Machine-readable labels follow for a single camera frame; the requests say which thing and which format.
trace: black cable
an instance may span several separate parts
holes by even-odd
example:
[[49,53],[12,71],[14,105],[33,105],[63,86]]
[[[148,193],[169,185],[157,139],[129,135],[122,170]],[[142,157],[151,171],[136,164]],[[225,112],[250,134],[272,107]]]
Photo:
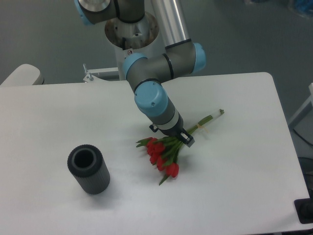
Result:
[[313,147],[313,143],[308,142],[305,138],[303,138],[295,129],[293,129],[293,132],[300,138],[302,139],[306,144],[309,146]]

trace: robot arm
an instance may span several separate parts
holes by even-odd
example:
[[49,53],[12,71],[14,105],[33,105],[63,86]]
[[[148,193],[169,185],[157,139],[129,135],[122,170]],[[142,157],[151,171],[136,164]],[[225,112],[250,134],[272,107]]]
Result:
[[[160,130],[168,136],[176,136],[190,147],[194,139],[183,128],[183,119],[161,84],[203,69],[206,63],[205,53],[201,45],[192,43],[188,35],[179,0],[151,1],[166,45],[166,53],[149,59],[144,54],[134,53],[125,59],[123,71],[134,92],[136,105],[153,123],[150,128],[153,131]],[[107,9],[110,5],[112,7],[112,2],[113,0],[105,10],[102,10],[102,14],[111,12]],[[121,4],[122,2],[131,2],[129,7],[133,7],[134,4],[144,6],[142,0],[114,0],[114,2],[118,2],[119,8],[121,5],[126,6]],[[125,19],[127,15],[119,14],[118,17]]]

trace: gray floor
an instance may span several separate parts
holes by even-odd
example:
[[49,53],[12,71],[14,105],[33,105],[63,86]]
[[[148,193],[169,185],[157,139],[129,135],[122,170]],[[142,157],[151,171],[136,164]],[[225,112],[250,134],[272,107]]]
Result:
[[[249,6],[242,0],[181,2],[189,34],[207,52],[207,67],[197,75],[269,72],[286,118],[309,96],[313,19],[290,12],[287,0]],[[81,82],[83,63],[89,69],[115,67],[104,23],[84,26],[72,0],[4,0],[0,22],[0,83],[25,63],[38,67],[46,84]],[[313,142],[313,114],[297,130]],[[298,156],[313,156],[293,139]]]

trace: silver metal tube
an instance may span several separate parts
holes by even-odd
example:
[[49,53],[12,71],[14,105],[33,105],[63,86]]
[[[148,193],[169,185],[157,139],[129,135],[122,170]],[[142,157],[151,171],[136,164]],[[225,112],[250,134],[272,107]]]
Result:
[[180,0],[151,0],[165,46],[189,39]]

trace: cylinder opening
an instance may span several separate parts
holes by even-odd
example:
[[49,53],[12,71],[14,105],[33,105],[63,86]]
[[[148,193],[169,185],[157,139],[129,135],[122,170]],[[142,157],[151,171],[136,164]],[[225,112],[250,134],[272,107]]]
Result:
[[77,152],[76,155],[74,156],[74,163],[77,167],[80,168],[87,168],[91,166],[94,160],[95,160],[94,154],[88,149],[83,149]]

